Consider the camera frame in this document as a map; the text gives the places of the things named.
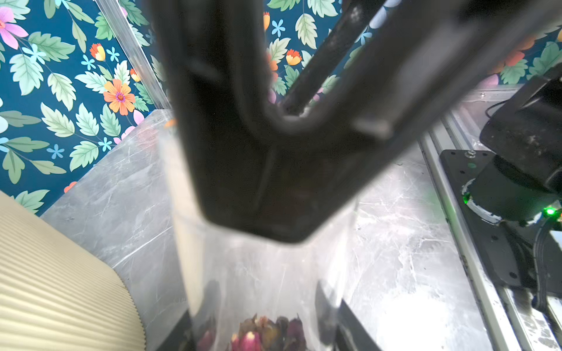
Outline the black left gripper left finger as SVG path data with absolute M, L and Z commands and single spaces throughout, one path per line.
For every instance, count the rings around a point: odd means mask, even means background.
M 172 328 L 157 351 L 206 350 L 206 313 L 187 310 Z

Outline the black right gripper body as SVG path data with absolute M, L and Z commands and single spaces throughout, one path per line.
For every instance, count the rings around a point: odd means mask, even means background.
M 561 14 L 560 1 L 401 1 L 325 96 L 295 116 L 281 108 L 285 97 L 269 100 L 262 1 L 150 6 L 203 217 L 290 244 Z

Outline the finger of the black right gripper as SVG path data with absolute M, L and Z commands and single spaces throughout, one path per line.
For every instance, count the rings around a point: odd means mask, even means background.
M 349 2 L 329 36 L 294 81 L 282 101 L 281 108 L 287 114 L 298 116 L 304 110 L 365 27 L 382 9 L 383 4 L 382 0 Z

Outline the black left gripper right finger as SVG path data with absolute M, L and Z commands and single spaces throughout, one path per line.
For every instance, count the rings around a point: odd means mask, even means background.
M 329 285 L 316 287 L 316 317 L 319 339 L 329 350 L 382 351 Z

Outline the clear flower tea jar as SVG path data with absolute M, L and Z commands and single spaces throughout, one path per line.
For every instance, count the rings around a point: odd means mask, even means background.
M 206 313 L 206 350 L 329 350 L 318 335 L 316 287 L 343 299 L 354 202 L 300 244 L 203 218 L 174 120 L 160 132 L 188 310 Z

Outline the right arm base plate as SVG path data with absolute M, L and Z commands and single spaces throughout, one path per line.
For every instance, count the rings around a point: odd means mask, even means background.
M 464 150 L 445 150 L 439 159 L 492 282 L 536 289 L 534 243 L 543 211 L 558 209 L 561 195 L 490 151 L 470 158 Z

